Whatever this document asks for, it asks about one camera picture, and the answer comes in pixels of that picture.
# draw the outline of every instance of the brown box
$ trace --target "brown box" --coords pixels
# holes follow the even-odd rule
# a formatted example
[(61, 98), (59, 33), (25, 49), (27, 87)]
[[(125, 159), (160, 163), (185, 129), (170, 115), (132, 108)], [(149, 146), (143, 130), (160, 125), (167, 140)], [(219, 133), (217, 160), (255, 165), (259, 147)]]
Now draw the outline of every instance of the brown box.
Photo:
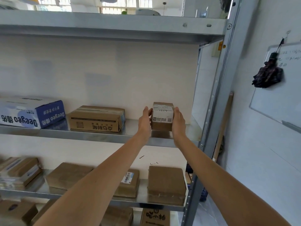
[(37, 158), (10, 157), (0, 164), (0, 185), (22, 189), (41, 171)]
[(50, 187), (68, 190), (92, 170), (90, 166), (63, 162), (46, 176), (46, 181)]
[(137, 197), (139, 187), (139, 170), (129, 169), (120, 182), (114, 196)]
[(35, 224), (40, 218), (41, 216), (43, 216), (43, 214), (56, 202), (55, 199), (53, 200), (49, 200), (44, 206), (43, 208), (36, 214), (36, 216), (31, 220), (32, 224)]
[(126, 120), (122, 108), (81, 106), (67, 114), (70, 129), (119, 132)]
[(174, 117), (173, 103), (154, 102), (151, 116), (151, 129), (160, 131), (172, 131)]
[(186, 184), (181, 168), (150, 166), (148, 201), (183, 205)]
[(133, 209), (108, 206), (100, 226), (130, 226), (133, 221)]
[(34, 203), (3, 200), (0, 202), (0, 225), (26, 226), (37, 213)]
[(187, 172), (185, 172), (185, 178), (186, 178), (187, 184), (190, 184), (191, 179), (190, 179), (189, 174)]
[(170, 211), (143, 209), (140, 226), (170, 226)]

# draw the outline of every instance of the hand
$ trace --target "hand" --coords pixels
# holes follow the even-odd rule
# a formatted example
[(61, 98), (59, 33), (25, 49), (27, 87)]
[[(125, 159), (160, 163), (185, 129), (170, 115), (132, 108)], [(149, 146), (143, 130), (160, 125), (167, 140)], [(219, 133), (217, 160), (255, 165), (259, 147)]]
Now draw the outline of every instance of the hand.
[(143, 110), (142, 117), (139, 118), (138, 122), (138, 132), (142, 135), (142, 137), (145, 139), (145, 143), (147, 143), (150, 135), (151, 135), (151, 124), (150, 124), (150, 116), (153, 111), (153, 108), (148, 109), (147, 106), (145, 106)]
[(172, 121), (172, 136), (173, 136), (174, 143), (177, 146), (178, 140), (181, 137), (186, 136), (186, 132), (185, 132), (186, 125), (185, 125), (185, 119), (178, 107), (175, 107), (174, 114), (175, 115)]

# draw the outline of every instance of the person's left hand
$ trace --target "person's left hand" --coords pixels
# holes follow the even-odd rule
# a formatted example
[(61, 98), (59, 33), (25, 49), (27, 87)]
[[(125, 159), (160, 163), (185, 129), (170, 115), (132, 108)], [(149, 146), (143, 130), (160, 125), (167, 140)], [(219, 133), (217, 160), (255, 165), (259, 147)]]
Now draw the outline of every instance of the person's left hand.
[(150, 124), (150, 116), (153, 111), (153, 108), (148, 109), (147, 106), (145, 106), (143, 110), (142, 117), (139, 118), (138, 123), (138, 132), (140, 133), (143, 138), (145, 138), (145, 141), (147, 142), (150, 135), (151, 135), (151, 124)]

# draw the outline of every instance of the person's left arm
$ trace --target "person's left arm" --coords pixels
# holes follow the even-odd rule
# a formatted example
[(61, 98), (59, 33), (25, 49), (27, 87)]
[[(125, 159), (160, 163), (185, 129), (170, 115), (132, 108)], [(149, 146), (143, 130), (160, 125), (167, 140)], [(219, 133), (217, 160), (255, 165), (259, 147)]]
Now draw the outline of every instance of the person's left arm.
[(59, 198), (34, 226), (99, 226), (120, 181), (149, 139), (151, 112), (145, 107), (138, 132)]

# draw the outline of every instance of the whiteboard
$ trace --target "whiteboard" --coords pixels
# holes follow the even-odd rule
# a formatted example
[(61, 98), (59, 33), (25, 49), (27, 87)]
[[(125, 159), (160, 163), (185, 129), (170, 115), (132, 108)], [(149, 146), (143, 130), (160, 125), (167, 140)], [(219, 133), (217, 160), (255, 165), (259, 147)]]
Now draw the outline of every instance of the whiteboard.
[[(265, 61), (277, 48), (269, 47)], [(301, 43), (282, 45), (278, 66), (284, 70), (282, 81), (269, 88), (256, 88), (250, 108), (296, 130), (301, 127)]]

